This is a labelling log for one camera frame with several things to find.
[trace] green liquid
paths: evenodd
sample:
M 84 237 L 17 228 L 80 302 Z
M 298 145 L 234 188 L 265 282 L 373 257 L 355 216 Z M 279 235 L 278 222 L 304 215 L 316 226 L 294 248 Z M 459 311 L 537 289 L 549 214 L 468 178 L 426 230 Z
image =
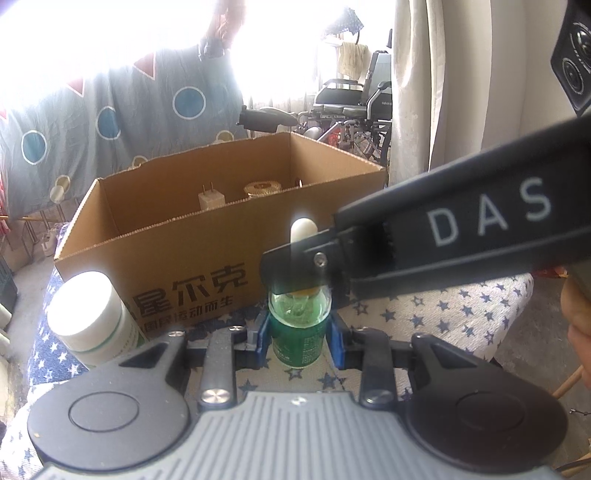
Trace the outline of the green liquid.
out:
M 327 287 L 313 296 L 269 294 L 271 337 L 279 360 L 292 368 L 316 361 L 322 352 L 331 303 Z

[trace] bottle label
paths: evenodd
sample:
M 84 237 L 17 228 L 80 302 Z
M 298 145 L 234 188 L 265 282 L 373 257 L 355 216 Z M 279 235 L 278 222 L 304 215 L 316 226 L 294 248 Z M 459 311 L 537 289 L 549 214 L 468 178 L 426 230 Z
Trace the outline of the bottle label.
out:
M 273 350 L 281 362 L 292 368 L 312 364 L 322 352 L 328 317 L 308 328 L 294 328 L 271 317 Z

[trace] towel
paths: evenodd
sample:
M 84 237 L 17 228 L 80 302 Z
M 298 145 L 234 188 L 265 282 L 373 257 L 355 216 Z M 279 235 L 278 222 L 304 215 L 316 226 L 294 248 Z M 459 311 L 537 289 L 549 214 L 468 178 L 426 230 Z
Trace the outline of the towel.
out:
M 339 47 L 337 71 L 352 80 L 359 80 L 367 72 L 370 61 L 371 52 L 367 45 L 343 42 Z

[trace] human hand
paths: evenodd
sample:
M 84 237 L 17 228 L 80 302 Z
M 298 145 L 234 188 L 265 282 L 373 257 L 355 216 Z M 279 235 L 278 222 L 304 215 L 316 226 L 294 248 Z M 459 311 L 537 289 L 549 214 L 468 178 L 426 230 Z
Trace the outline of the human hand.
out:
M 569 342 L 581 361 L 583 382 L 591 388 L 591 301 L 585 297 L 573 277 L 564 282 L 560 306 L 569 321 Z

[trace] cardboard box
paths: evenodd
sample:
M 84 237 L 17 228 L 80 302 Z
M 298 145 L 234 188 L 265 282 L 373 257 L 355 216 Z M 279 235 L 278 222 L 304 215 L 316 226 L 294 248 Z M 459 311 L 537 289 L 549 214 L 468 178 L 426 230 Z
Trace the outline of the cardboard box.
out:
M 245 199 L 243 188 L 263 180 L 284 190 Z M 226 205 L 200 212 L 198 195 L 210 182 Z M 338 208 L 384 182 L 379 166 L 288 133 L 158 158 L 95 180 L 56 267 L 64 280 L 105 273 L 152 335 L 261 301 L 261 255 L 289 241 L 294 220 L 328 228 Z

